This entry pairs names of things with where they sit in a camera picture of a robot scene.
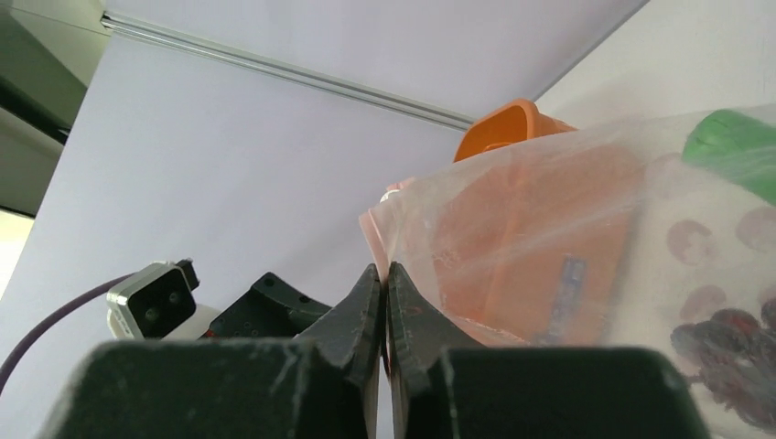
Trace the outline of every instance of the cable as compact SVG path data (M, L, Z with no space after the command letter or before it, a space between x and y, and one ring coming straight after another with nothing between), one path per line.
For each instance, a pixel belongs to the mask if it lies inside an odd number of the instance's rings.
M11 372L14 371L16 365L19 364L19 361L22 359L22 357L24 357L32 345L35 344L35 342L38 341L38 339L43 336L46 331L56 325L57 322L59 322L62 318L68 316L76 309L86 305L92 299L96 299L97 297L107 293L111 288L129 276L131 276L131 274L113 279L110 282L106 282L105 284L92 288L90 291L81 294L80 296L69 301L67 304L51 313L48 317L44 318L40 323L33 327L27 333L27 335L25 335L24 338L19 341L11 353L8 354L8 358L5 359L3 365L0 366L0 395L3 394L3 389L8 383L8 378L10 378Z

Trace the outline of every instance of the white panel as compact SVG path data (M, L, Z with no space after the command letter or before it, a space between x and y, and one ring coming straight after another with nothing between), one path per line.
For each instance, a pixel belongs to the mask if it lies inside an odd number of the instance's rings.
M386 185L450 163L460 136L114 37L0 301L0 358L76 294L153 260L192 257L195 296L219 309L266 271L335 304L371 261L358 215ZM105 310L86 305L29 351L0 398L4 438L38 430L109 337ZM389 392L382 403L390 419Z
M122 14L480 117L536 95L642 0L109 0Z
M774 29L772 0L652 0L538 104L583 127L774 103Z

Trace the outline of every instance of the orange container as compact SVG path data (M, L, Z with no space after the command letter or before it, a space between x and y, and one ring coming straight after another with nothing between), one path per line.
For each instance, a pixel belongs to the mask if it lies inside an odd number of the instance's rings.
M535 137L575 130L541 114L535 103L517 99L471 125L458 146L453 162Z

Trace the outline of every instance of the translucent plastic bag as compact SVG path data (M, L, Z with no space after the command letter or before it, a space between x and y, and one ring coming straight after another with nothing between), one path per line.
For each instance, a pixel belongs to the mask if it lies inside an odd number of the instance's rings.
M392 187L381 275L490 346L643 346L712 432L776 435L776 106L557 134Z

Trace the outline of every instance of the white tabletop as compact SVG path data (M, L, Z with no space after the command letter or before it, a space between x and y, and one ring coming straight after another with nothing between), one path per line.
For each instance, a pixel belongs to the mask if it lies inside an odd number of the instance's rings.
M0 357L72 297L153 260L193 258L197 300L219 309L267 271L336 304L371 262L358 216L387 185L450 163L461 135L114 37L0 301ZM109 339L105 312L95 300L28 352L0 397L3 437L34 435Z

